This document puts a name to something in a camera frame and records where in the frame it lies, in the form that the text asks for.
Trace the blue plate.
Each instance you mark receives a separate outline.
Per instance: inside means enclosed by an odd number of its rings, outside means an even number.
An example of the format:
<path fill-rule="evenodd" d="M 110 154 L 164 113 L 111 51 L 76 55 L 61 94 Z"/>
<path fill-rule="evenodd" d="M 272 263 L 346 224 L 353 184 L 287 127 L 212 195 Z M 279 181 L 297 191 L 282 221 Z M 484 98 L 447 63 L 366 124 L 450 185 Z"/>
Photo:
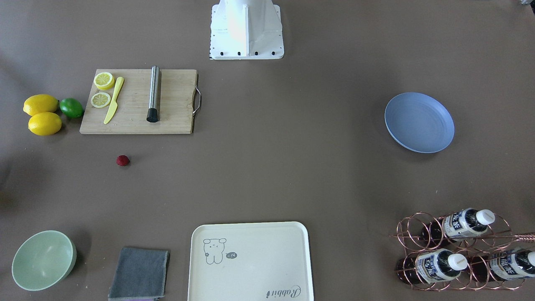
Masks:
<path fill-rule="evenodd" d="M 423 93 L 393 97 L 384 112 L 385 125 L 401 146 L 417 153 L 437 153 L 453 141 L 455 125 L 449 111 Z"/>

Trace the red strawberry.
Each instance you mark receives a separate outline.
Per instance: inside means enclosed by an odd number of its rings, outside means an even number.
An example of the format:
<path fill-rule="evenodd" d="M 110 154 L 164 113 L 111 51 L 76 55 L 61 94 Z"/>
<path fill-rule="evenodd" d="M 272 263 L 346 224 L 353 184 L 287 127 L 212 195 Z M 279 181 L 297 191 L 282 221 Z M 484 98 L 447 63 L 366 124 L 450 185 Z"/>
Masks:
<path fill-rule="evenodd" d="M 118 166 L 127 166 L 130 164 L 130 159 L 127 156 L 117 156 L 115 162 Z"/>

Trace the wooden cutting board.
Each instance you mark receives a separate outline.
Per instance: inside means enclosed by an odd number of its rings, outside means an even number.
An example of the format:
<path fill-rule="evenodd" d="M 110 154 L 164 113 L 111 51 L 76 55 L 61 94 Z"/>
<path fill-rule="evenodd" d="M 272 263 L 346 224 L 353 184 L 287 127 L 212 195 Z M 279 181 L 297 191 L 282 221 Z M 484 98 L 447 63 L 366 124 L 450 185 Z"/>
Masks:
<path fill-rule="evenodd" d="M 148 122 L 150 69 L 107 69 L 114 77 L 124 77 L 118 94 L 118 109 L 104 124 L 107 108 L 95 108 L 90 102 L 80 126 L 84 135 L 177 135 L 193 131 L 193 111 L 198 109 L 195 86 L 196 70 L 160 71 L 158 122 Z"/>

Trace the cream rabbit tray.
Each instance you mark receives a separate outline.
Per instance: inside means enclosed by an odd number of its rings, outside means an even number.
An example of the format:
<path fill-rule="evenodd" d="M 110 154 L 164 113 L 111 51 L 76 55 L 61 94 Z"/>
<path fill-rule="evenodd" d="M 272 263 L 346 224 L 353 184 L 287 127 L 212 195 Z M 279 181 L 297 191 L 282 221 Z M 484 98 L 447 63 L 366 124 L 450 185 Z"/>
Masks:
<path fill-rule="evenodd" d="M 191 237 L 190 301 L 313 301 L 309 234 L 296 221 L 205 224 Z"/>

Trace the steel muddler black tip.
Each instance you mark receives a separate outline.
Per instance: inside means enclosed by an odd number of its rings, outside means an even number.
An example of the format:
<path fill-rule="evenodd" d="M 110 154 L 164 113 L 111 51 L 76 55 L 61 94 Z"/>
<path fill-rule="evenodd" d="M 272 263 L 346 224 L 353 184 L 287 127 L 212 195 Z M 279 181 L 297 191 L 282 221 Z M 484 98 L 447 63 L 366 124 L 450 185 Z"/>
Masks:
<path fill-rule="evenodd" d="M 160 86 L 161 72 L 157 65 L 152 66 L 151 68 L 151 78 L 150 78 L 150 92 L 149 92 L 149 103 L 148 103 L 148 113 L 146 120 L 147 122 L 158 122 L 159 121 L 159 86 Z"/>

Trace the yellow plastic knife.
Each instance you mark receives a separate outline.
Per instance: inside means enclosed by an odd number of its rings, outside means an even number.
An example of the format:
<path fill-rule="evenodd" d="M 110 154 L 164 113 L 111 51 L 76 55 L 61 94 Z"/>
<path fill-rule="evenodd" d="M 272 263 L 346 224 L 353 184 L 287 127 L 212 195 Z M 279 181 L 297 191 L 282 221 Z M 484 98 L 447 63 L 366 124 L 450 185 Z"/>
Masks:
<path fill-rule="evenodd" d="M 106 114 L 106 116 L 105 116 L 105 118 L 103 120 L 103 124 L 108 124 L 111 121 L 111 119 L 113 118 L 113 116 L 115 115 L 115 112 L 118 109 L 117 99 L 118 99 L 118 96 L 119 96 L 120 90 L 122 89 L 123 84 L 124 84 L 124 78 L 123 77 L 118 77 L 115 80 L 115 86 L 113 88 L 112 98 L 111 98 L 111 101 L 110 101 L 110 104 L 109 104 L 109 108 L 108 108 L 107 114 Z"/>

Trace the grey folded cloth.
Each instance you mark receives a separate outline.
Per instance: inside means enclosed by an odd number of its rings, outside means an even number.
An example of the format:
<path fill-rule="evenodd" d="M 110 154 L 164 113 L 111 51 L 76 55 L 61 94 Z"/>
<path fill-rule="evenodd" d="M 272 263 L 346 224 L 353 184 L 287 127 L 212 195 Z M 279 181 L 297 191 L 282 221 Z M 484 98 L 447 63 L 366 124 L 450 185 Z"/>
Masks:
<path fill-rule="evenodd" d="M 165 296 L 169 252 L 123 247 L 109 301 L 156 301 Z"/>

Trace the green lime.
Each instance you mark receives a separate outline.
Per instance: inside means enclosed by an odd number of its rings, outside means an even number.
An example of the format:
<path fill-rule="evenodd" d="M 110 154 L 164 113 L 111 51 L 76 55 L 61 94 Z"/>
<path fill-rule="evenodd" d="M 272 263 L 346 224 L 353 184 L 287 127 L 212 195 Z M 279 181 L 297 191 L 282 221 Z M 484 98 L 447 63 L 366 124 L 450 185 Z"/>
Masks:
<path fill-rule="evenodd" d="M 68 118 L 79 118 L 84 114 L 84 107 L 74 98 L 65 98 L 59 101 L 59 108 Z"/>

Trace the dark drink bottle middle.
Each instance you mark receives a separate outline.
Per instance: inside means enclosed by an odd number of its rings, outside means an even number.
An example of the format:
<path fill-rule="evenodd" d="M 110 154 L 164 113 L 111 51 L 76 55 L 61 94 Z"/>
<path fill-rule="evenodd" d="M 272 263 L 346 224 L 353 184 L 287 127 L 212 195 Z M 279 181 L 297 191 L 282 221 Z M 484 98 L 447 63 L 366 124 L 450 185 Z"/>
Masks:
<path fill-rule="evenodd" d="M 464 255 L 440 248 L 400 259 L 395 271 L 402 282 L 415 286 L 455 280 L 467 267 Z"/>

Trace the dark drink bottle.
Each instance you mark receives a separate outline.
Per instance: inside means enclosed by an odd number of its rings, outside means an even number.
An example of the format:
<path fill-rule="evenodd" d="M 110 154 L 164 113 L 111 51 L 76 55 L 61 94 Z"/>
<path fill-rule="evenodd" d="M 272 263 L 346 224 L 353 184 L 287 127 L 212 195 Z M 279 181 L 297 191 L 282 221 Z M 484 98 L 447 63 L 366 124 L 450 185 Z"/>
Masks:
<path fill-rule="evenodd" d="M 400 259 L 395 271 L 402 282 L 415 286 L 455 280 L 467 267 L 464 255 L 440 248 Z"/>
<path fill-rule="evenodd" d="M 495 220 L 495 214 L 489 209 L 466 208 L 424 225 L 420 241 L 428 242 L 430 247 L 446 247 L 485 234 Z"/>
<path fill-rule="evenodd" d="M 495 255 L 475 256 L 469 260 L 478 282 L 508 281 L 535 276 L 535 253 L 513 248 Z"/>

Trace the yellow lemon lower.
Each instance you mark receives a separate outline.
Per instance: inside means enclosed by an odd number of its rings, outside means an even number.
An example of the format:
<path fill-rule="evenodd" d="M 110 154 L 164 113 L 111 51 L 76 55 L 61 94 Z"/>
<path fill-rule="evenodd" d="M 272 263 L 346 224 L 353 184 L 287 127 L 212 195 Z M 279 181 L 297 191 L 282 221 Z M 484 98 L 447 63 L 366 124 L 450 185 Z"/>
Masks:
<path fill-rule="evenodd" d="M 29 119 L 28 129 L 35 135 L 46 136 L 53 135 L 62 127 L 62 121 L 59 115 L 53 112 L 42 112 Z"/>

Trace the yellow lemon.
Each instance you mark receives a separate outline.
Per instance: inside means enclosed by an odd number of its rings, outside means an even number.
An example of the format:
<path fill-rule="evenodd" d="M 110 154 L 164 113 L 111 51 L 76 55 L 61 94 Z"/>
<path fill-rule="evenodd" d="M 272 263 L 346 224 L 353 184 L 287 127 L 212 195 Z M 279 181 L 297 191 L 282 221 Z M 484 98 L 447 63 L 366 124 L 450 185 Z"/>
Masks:
<path fill-rule="evenodd" d="M 36 94 L 27 98 L 23 104 L 23 111 L 29 116 L 43 112 L 55 112 L 59 108 L 59 101 L 49 94 Z"/>
<path fill-rule="evenodd" d="M 29 119 L 28 129 L 35 135 L 46 136 L 53 135 L 62 127 L 62 121 L 59 115 L 53 112 L 42 112 Z"/>

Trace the yellow lemon upper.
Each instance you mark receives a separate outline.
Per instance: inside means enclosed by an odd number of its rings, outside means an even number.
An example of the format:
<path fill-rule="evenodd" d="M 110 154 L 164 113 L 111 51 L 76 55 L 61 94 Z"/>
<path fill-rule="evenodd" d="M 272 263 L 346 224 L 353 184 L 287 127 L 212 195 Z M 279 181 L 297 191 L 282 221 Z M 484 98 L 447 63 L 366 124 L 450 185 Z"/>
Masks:
<path fill-rule="evenodd" d="M 43 112 L 55 112 L 59 108 L 59 101 L 49 94 L 36 94 L 27 98 L 23 104 L 23 111 L 29 116 Z"/>

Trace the green bowl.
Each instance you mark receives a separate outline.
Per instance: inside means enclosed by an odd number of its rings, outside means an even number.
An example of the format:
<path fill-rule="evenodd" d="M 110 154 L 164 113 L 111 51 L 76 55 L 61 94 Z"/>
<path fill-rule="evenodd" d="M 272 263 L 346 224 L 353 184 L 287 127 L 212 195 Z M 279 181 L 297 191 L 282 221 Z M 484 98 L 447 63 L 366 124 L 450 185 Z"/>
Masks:
<path fill-rule="evenodd" d="M 17 250 L 12 261 L 12 278 L 22 289 L 48 289 L 66 278 L 77 257 L 75 244 L 60 231 L 34 234 Z"/>

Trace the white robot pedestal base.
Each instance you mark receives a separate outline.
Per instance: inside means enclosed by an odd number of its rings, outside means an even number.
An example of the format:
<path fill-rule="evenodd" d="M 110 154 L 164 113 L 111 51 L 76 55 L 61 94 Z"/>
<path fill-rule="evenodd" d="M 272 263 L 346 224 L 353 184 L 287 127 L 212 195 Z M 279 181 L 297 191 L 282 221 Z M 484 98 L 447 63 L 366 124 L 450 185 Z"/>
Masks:
<path fill-rule="evenodd" d="M 209 58 L 268 60 L 285 55 L 280 6 L 271 0 L 221 0 L 211 8 Z"/>

